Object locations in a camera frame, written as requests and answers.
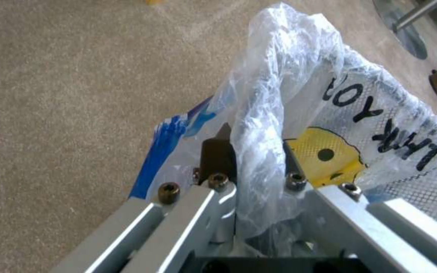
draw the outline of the crumpled plastic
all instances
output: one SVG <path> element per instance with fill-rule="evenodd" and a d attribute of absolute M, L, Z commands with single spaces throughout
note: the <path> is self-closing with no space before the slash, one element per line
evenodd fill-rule
<path fill-rule="evenodd" d="M 310 128 L 355 148 L 362 169 L 352 179 L 372 200 L 404 197 L 437 219 L 437 117 L 385 69 L 344 45 L 322 14 L 278 3 L 252 19 L 247 47 L 217 93 L 189 119 L 146 198 L 168 181 L 186 191 L 201 143 L 225 123 L 236 153 L 241 240 L 301 213 L 302 198 L 284 192 L 283 140 L 298 139 Z M 348 162 L 335 164 L 337 169 L 325 169 L 336 171 L 328 173 L 332 179 L 349 169 Z M 299 233 L 276 228 L 271 245 L 281 249 L 274 253 L 287 256 L 287 244 Z"/>

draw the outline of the transparent plastic bag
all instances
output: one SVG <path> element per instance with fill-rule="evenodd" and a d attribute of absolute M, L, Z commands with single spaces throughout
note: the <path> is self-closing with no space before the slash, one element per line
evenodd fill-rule
<path fill-rule="evenodd" d="M 385 199 L 433 189 L 423 177 L 436 181 L 437 117 L 382 67 L 344 45 L 323 15 L 283 3 L 250 22 L 247 47 L 217 93 L 189 115 L 146 197 L 168 181 L 186 191 L 201 143 L 224 123 L 236 153 L 237 237 L 273 227 L 269 247 L 277 255 L 288 256 L 300 235 L 297 225 L 281 223 L 302 211 L 302 195 L 283 191 L 283 140 L 315 187 L 355 182 L 373 199 Z M 329 157 L 320 158 L 321 151 Z M 436 207 L 437 200 L 416 205 Z"/>

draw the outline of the black lettering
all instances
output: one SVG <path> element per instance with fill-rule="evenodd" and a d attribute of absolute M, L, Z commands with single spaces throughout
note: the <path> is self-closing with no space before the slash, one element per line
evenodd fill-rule
<path fill-rule="evenodd" d="M 408 148 L 407 152 L 402 156 L 402 159 L 404 160 L 406 160 L 409 156 L 411 156 L 411 154 L 414 154 L 415 152 L 419 151 L 420 149 L 422 149 L 423 147 L 425 147 L 426 145 L 432 142 L 430 138 L 426 138 L 425 140 L 421 141 L 421 143 L 419 144 L 411 143 L 415 135 L 416 133 L 412 133 L 407 137 L 406 142 L 404 142 L 403 146 L 406 146 Z"/>
<path fill-rule="evenodd" d="M 380 141 L 380 146 L 378 147 L 379 152 L 387 152 L 391 149 L 397 150 L 399 149 L 398 144 L 391 145 L 392 142 L 397 138 L 399 134 L 399 128 L 394 128 L 392 130 L 392 119 L 389 119 L 384 127 L 384 133 L 381 135 L 372 136 L 372 140 Z"/>
<path fill-rule="evenodd" d="M 373 97 L 369 96 L 365 102 L 364 109 L 362 110 L 362 112 L 359 112 L 359 114 L 354 116 L 355 123 L 361 121 L 364 118 L 368 118 L 370 116 L 378 116 L 384 112 L 383 109 L 377 109 L 371 111 L 370 107 L 372 106 L 372 103 L 373 103 Z"/>
<path fill-rule="evenodd" d="M 435 144 L 430 144 L 429 148 L 431 149 L 423 158 L 421 158 L 421 160 L 418 162 L 418 164 L 416 165 L 416 169 L 418 171 L 422 171 L 424 169 L 424 167 L 426 166 L 426 164 L 429 163 L 429 161 L 435 157 L 435 155 L 437 155 L 437 145 Z"/>
<path fill-rule="evenodd" d="M 355 95 L 352 98 L 349 98 L 348 100 L 346 100 L 344 102 L 340 101 L 340 97 L 343 94 L 349 92 L 350 90 L 354 90 L 354 89 L 355 89 Z M 356 83 L 354 85 L 350 85 L 349 87 L 347 87 L 343 90 L 340 90 L 335 95 L 335 97 L 333 98 L 333 104 L 338 106 L 338 107 L 344 107 L 344 106 L 347 106 L 349 104 L 353 104 L 360 97 L 360 95 L 362 95 L 363 90 L 364 90 L 363 85 L 361 85 L 359 83 Z"/>
<path fill-rule="evenodd" d="M 335 80 L 336 80 L 336 79 L 333 78 L 332 81 L 331 81 L 331 83 L 328 85 L 328 88 L 326 88 L 325 93 L 323 93 L 323 100 L 329 100 L 329 99 L 333 96 L 333 94 L 329 95 L 329 94 L 328 94 L 328 91 L 330 91 L 330 90 L 333 89 L 333 83 L 335 83 Z"/>

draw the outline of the yellow object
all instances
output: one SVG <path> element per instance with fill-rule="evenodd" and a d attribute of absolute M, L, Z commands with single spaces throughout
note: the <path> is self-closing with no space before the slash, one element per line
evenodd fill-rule
<path fill-rule="evenodd" d="M 314 188 L 353 183 L 366 168 L 357 148 L 322 128 L 309 127 L 299 138 L 286 142 Z"/>

